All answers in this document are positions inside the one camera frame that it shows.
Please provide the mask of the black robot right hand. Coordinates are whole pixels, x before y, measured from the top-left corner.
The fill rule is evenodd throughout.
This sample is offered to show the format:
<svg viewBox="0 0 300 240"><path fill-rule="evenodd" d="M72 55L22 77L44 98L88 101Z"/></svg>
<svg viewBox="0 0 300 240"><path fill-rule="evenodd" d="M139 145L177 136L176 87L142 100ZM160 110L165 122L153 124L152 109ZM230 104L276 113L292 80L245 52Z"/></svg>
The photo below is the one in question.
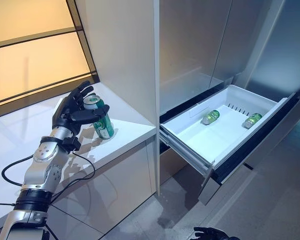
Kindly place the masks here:
<svg viewBox="0 0 300 240"><path fill-rule="evenodd" d="M195 240L239 240L236 236L229 236L224 231L213 227L194 227Z"/></svg>

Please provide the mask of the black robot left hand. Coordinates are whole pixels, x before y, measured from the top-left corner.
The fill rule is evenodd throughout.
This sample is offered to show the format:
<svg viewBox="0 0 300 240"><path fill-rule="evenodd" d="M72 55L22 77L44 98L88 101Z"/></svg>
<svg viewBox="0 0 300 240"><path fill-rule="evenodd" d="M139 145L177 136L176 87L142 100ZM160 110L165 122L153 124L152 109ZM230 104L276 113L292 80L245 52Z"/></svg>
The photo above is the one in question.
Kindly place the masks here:
<svg viewBox="0 0 300 240"><path fill-rule="evenodd" d="M110 106L96 109L84 107L84 97L94 90L89 81L82 82L66 96L52 117L52 129L62 127L68 129L74 136L77 136L82 125L92 124L105 117Z"/></svg>

